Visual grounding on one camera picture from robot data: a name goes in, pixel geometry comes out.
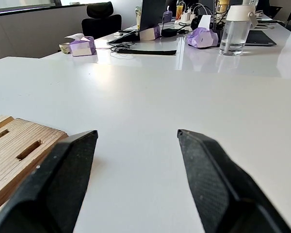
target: window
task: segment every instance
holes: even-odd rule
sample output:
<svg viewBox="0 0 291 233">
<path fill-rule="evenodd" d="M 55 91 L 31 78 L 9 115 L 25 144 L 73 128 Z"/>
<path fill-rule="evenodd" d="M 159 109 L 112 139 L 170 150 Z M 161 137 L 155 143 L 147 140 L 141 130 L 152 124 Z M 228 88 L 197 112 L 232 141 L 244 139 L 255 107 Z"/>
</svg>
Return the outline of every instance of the window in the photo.
<svg viewBox="0 0 291 233">
<path fill-rule="evenodd" d="M 59 0 L 0 0 L 0 12 L 60 5 Z"/>
</svg>

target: yellow object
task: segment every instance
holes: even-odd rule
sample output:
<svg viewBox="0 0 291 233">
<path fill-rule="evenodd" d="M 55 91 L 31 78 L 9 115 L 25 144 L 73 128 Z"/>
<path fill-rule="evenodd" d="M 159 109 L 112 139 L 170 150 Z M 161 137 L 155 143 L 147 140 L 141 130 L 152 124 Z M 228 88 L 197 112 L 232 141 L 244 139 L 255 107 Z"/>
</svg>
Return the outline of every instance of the yellow object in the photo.
<svg viewBox="0 0 291 233">
<path fill-rule="evenodd" d="M 183 5 L 177 6 L 177 11 L 176 11 L 176 20 L 180 19 L 181 15 L 183 12 Z"/>
<path fill-rule="evenodd" d="M 223 12 L 227 11 L 228 5 L 229 5 L 229 0 L 219 0 L 217 12 L 223 13 Z"/>
</svg>

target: white wall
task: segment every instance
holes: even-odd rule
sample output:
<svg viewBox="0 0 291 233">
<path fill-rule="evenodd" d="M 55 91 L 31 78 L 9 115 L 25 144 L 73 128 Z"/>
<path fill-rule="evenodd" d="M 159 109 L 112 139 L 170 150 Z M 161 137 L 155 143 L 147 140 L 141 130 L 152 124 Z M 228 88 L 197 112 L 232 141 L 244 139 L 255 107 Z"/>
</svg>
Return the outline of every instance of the white wall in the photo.
<svg viewBox="0 0 291 233">
<path fill-rule="evenodd" d="M 108 0 L 61 0 L 62 5 L 69 5 L 71 1 L 79 1 L 81 4 L 107 2 Z M 142 0 L 110 0 L 114 8 L 114 14 L 122 16 L 122 28 L 136 25 L 135 7 L 141 6 Z"/>
<path fill-rule="evenodd" d="M 271 6 L 282 6 L 283 8 L 276 15 L 275 19 L 287 21 L 291 13 L 291 0 L 270 0 Z"/>
<path fill-rule="evenodd" d="M 56 53 L 65 36 L 82 32 L 86 6 L 0 16 L 0 58 L 41 58 Z"/>
</svg>

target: white table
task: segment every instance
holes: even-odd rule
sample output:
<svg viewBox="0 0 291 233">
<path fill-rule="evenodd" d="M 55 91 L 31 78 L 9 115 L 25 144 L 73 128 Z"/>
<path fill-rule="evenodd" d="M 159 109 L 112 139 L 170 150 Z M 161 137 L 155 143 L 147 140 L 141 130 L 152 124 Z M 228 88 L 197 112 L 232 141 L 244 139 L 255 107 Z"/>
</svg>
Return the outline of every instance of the white table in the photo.
<svg viewBox="0 0 291 233">
<path fill-rule="evenodd" d="M 208 73 L 228 73 L 260 75 L 268 77 L 291 78 L 285 72 L 286 65 L 279 62 L 280 57 L 291 64 L 291 32 L 279 24 L 272 24 L 274 29 L 263 30 L 277 43 L 275 47 L 245 47 L 241 57 L 219 55 L 218 49 L 198 50 L 185 42 L 185 36 L 161 38 L 155 41 L 139 42 L 131 47 L 136 50 L 176 50 L 174 56 L 157 55 L 123 55 L 111 53 L 109 50 L 97 50 L 97 55 L 72 57 L 61 52 L 43 59 L 70 61 L 72 63 L 98 63 L 130 67 L 159 68 L 169 70 L 202 71 Z M 96 40 L 97 48 L 107 48 L 108 41 L 114 35 Z"/>
<path fill-rule="evenodd" d="M 291 80 L 4 58 L 0 114 L 98 130 L 76 233 L 203 232 L 177 129 L 218 140 L 291 225 Z"/>
</svg>

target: white bottle cap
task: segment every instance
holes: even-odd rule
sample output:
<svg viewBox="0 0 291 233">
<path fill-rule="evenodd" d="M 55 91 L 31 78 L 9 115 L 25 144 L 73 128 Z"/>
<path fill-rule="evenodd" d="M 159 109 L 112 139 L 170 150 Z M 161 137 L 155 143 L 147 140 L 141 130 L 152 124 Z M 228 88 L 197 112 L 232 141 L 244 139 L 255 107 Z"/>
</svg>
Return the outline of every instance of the white bottle cap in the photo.
<svg viewBox="0 0 291 233">
<path fill-rule="evenodd" d="M 254 5 L 233 5 L 230 7 L 227 21 L 251 21 L 249 15 L 256 11 Z"/>
</svg>

